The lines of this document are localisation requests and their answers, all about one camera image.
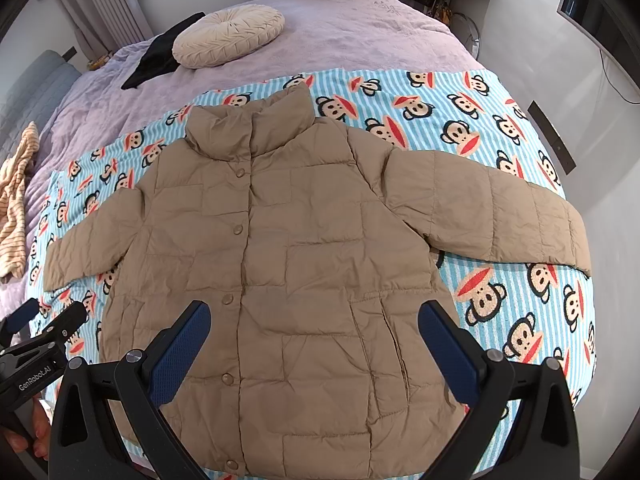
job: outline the purple bedspread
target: purple bedspread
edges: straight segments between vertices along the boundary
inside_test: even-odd
[[[120,49],[107,65],[84,74],[40,135],[36,173],[25,195],[31,245],[52,170],[87,150],[180,108],[210,89],[234,88],[283,75],[331,68],[460,72],[481,69],[449,29],[397,0],[259,0],[280,10],[284,31],[256,52],[215,68],[158,76],[137,89],[120,86],[150,44]],[[27,276],[0,286],[0,319],[25,300]]]

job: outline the round cushion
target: round cushion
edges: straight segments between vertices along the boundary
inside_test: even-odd
[[[264,5],[245,5],[208,14],[174,41],[174,58],[187,68],[217,66],[269,43],[284,28],[284,16]]]

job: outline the gray headboard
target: gray headboard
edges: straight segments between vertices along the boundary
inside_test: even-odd
[[[42,131],[79,77],[78,70],[52,50],[29,65],[7,92],[6,103],[0,105],[0,164],[14,154],[29,122],[34,121]]]

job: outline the jacket sleeve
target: jacket sleeve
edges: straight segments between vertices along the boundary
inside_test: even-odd
[[[44,290],[111,269],[145,221],[155,193],[158,164],[133,189],[121,188],[47,249]]]
[[[347,136],[371,189],[430,246],[591,275],[582,218],[551,190],[451,153],[403,151],[357,128]]]

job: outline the curtain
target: curtain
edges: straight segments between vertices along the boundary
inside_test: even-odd
[[[61,0],[90,61],[153,36],[138,0]]]

